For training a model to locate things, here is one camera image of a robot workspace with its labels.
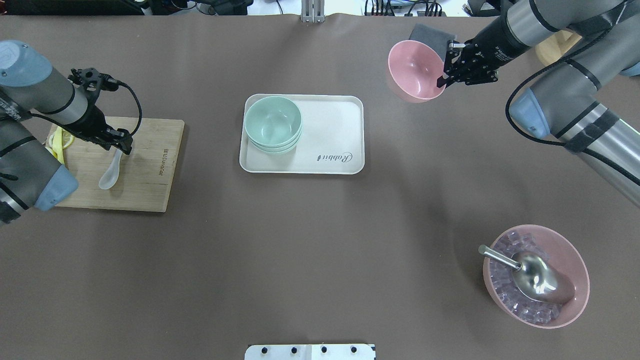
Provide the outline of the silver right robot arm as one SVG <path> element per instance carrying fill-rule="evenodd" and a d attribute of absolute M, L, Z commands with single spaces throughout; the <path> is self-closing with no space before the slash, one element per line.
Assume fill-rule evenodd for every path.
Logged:
<path fill-rule="evenodd" d="M 639 132 L 595 94 L 617 75 L 639 74 L 637 0 L 506 0 L 472 39 L 450 41 L 437 82 L 487 84 L 498 70 L 561 30 L 579 41 L 524 80 L 505 105 L 508 122 L 534 142 L 577 155 L 639 204 Z"/>

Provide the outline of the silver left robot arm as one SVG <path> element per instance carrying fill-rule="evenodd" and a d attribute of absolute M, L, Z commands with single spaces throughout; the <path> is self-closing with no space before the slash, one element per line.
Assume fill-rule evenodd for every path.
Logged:
<path fill-rule="evenodd" d="M 135 130 L 110 126 L 97 102 L 101 92 L 128 88 L 93 67 L 62 75 L 44 55 L 17 39 L 0 43 L 0 220 L 7 225 L 27 210 L 48 211 L 79 186 L 26 127 L 37 118 L 105 150 L 133 150 Z"/>

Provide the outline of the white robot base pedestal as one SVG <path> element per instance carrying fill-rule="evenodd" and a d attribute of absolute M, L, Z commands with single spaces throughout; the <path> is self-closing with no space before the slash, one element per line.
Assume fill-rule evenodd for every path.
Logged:
<path fill-rule="evenodd" d="M 254 344 L 247 347 L 245 360 L 376 360 L 374 344 Z"/>

